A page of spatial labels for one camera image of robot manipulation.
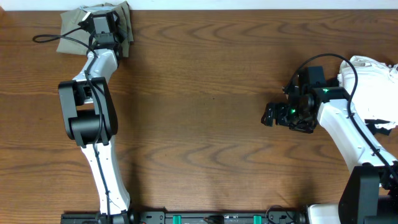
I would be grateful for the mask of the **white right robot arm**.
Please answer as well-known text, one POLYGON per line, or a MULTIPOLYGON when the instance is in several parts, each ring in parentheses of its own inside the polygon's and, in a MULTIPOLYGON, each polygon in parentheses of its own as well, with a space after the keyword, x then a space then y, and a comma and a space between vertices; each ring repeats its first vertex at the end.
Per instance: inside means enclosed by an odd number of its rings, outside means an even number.
POLYGON ((338 203, 313 204, 296 223, 397 223, 397 159, 358 116, 342 87, 293 91, 288 103, 268 103, 262 124, 312 133, 323 127, 350 177, 338 203))

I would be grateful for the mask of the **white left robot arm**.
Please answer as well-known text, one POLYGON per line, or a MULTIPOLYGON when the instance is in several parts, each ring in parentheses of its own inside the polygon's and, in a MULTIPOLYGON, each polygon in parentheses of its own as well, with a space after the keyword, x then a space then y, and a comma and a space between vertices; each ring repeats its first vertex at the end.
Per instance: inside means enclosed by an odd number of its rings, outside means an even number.
POLYGON ((58 86, 67 136, 81 148, 90 165, 99 212, 107 222, 125 218, 130 204, 114 149, 118 118, 108 88, 120 53, 117 42, 94 42, 81 72, 58 86))

